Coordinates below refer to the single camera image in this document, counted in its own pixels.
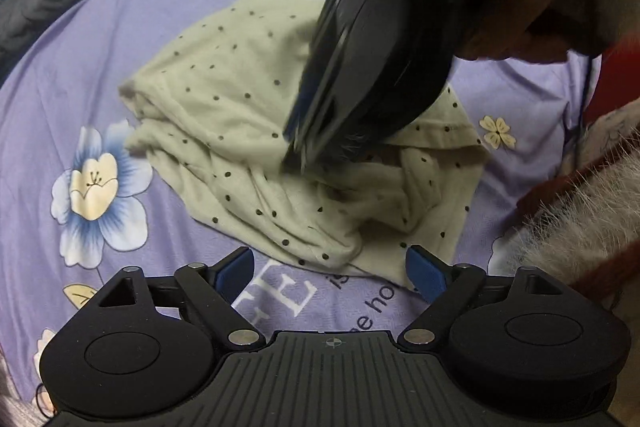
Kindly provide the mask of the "person's right hand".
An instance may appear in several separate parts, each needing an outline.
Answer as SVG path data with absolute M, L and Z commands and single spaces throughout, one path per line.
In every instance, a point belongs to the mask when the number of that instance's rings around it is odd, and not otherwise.
M 456 49 L 463 60 L 561 63 L 570 51 L 597 54 L 606 43 L 596 0 L 469 0 L 468 13 Z

